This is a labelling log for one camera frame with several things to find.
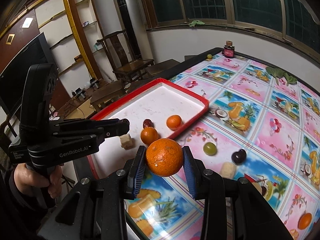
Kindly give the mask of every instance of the wooden shelf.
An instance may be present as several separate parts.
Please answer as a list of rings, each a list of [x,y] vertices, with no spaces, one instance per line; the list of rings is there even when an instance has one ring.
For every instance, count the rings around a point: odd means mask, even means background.
[[[84,26],[83,28],[89,27],[91,25],[94,25],[95,23],[97,23],[97,21],[94,21],[92,23],[89,23],[88,25]],[[63,37],[60,41],[58,41],[57,43],[53,44],[50,49],[54,49],[55,47],[57,47],[61,42],[65,41],[66,39],[70,38],[71,36],[73,36],[73,33],[69,34],[68,36]]]
[[[72,69],[73,67],[75,67],[78,63],[82,62],[83,59],[81,58],[80,60],[78,60],[77,62],[73,63],[71,66],[67,67],[66,69],[62,70],[59,74],[58,74],[58,77],[60,77],[61,75],[63,75],[64,73],[68,72],[70,69]]]
[[[54,49],[55,47],[57,47],[61,42],[65,41],[66,39],[70,38],[71,36],[73,36],[73,33],[69,34],[68,36],[63,37],[60,41],[58,41],[57,43],[53,44],[50,49]]]
[[[87,1],[89,1],[89,0],[81,0],[80,2],[77,2],[76,5],[86,3]],[[65,13],[66,13],[66,10],[57,13],[56,15],[52,16],[49,20],[47,20],[47,21],[45,21],[44,23],[40,24],[40,25],[38,26],[38,29],[42,28],[42,27],[45,26],[47,23],[49,23],[49,22],[51,22],[51,21],[59,18],[60,16],[64,15]]]

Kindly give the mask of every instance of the human hand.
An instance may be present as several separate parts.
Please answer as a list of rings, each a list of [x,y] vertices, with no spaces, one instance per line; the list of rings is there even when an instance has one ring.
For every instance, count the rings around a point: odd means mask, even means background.
[[[14,171],[14,182],[17,189],[25,195],[34,196],[31,187],[48,187],[48,192],[52,198],[60,196],[62,170],[58,165],[50,174],[50,181],[39,173],[28,170],[25,163],[18,164]]]

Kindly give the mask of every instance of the sleeve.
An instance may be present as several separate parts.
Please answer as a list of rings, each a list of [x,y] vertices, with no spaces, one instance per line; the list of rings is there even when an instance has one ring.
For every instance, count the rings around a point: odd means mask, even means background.
[[[48,210],[40,208],[35,197],[22,194],[14,182],[13,175],[14,169],[6,171],[3,175],[8,193],[26,227],[29,230],[36,231]]]

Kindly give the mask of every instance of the windowsill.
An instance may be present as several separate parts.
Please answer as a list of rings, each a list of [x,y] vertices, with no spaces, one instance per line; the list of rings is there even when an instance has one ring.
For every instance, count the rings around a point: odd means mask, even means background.
[[[302,42],[288,37],[283,38],[280,35],[276,35],[276,31],[274,33],[268,32],[266,30],[262,30],[261,28],[259,29],[259,26],[257,28],[252,28],[251,26],[245,26],[245,25],[233,25],[233,24],[225,24],[225,23],[208,23],[205,25],[196,25],[195,27],[189,27],[188,23],[183,23],[183,24],[178,24],[178,25],[168,25],[168,26],[159,26],[155,28],[149,28],[146,29],[147,32],[152,32],[152,31],[159,31],[159,30],[170,30],[170,29],[185,29],[185,28],[190,28],[190,29],[224,29],[224,30],[236,30],[236,31],[242,31],[245,33],[250,33],[251,35],[255,35],[258,37],[264,37],[268,39],[272,39],[273,41],[276,41],[280,43],[281,45],[286,45],[290,48],[293,48],[300,53],[304,54],[307,56],[309,59],[315,61],[316,64],[320,64],[320,54],[312,50],[310,47],[307,45],[303,44]]]

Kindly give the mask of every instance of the red tray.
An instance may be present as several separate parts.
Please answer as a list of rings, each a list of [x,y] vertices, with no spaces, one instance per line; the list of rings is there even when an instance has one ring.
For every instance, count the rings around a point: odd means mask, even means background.
[[[92,119],[126,118],[130,122],[129,134],[134,139],[135,147],[124,150],[119,137],[106,139],[99,151],[89,155],[90,167],[96,179],[107,177],[120,169],[124,163],[134,158],[140,145],[145,119],[151,119],[161,138],[174,139],[209,109],[209,101],[168,80],[159,78],[127,94],[110,106],[97,113]],[[170,115],[181,116],[183,125],[172,131],[166,126]]]

